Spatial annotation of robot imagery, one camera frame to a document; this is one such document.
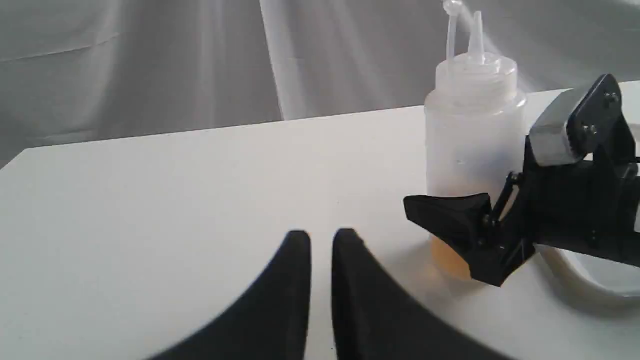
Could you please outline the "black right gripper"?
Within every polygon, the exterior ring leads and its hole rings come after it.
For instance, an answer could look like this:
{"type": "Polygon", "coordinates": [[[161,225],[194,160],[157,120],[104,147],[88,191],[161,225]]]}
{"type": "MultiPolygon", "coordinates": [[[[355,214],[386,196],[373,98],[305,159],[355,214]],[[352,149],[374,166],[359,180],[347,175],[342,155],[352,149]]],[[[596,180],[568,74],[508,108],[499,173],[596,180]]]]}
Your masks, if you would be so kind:
{"type": "MultiPolygon", "coordinates": [[[[535,243],[620,264],[639,264],[639,158],[612,74],[558,94],[525,141],[531,188],[526,221],[535,243]]],[[[537,252],[495,218],[488,193],[405,196],[407,219],[448,245],[473,280],[494,287],[537,252]]]]}

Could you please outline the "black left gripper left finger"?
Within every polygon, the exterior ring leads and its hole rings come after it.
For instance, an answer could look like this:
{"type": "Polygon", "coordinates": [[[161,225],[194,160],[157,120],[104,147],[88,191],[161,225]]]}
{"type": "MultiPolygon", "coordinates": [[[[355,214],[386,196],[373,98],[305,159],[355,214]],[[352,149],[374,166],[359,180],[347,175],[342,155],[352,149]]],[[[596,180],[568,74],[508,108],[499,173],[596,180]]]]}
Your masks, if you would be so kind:
{"type": "Polygon", "coordinates": [[[309,235],[290,231],[263,272],[233,305],[155,359],[304,359],[312,268],[309,235]]]}

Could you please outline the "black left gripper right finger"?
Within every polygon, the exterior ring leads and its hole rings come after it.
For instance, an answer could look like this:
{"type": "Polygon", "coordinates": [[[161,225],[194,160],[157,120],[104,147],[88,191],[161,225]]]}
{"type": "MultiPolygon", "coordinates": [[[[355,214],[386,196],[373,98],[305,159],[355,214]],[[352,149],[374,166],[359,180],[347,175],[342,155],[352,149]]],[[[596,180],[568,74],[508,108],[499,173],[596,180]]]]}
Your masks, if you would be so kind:
{"type": "Polygon", "coordinates": [[[358,233],[333,239],[332,323],[339,360],[504,360],[406,292],[358,233]]]}

